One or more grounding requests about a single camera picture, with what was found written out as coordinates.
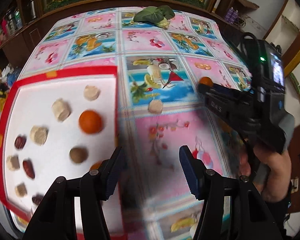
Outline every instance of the tablecloth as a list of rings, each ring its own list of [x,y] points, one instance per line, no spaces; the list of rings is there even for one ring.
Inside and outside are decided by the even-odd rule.
[[[136,23],[143,7],[108,8],[59,20],[36,46],[18,79],[90,65],[118,66],[119,142],[127,155],[121,175],[129,239],[191,239],[202,202],[190,194],[178,151],[223,176],[233,176],[237,134],[203,106],[201,77],[248,90],[250,73],[205,17],[174,11],[168,30]],[[148,112],[151,100],[163,112]],[[229,214],[229,199],[225,214]]]

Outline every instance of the device screen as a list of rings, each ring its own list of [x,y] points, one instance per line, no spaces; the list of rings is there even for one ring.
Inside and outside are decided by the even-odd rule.
[[[273,81],[283,86],[284,77],[283,77],[281,60],[272,52],[270,52],[270,55],[271,55],[271,65],[273,71]]]

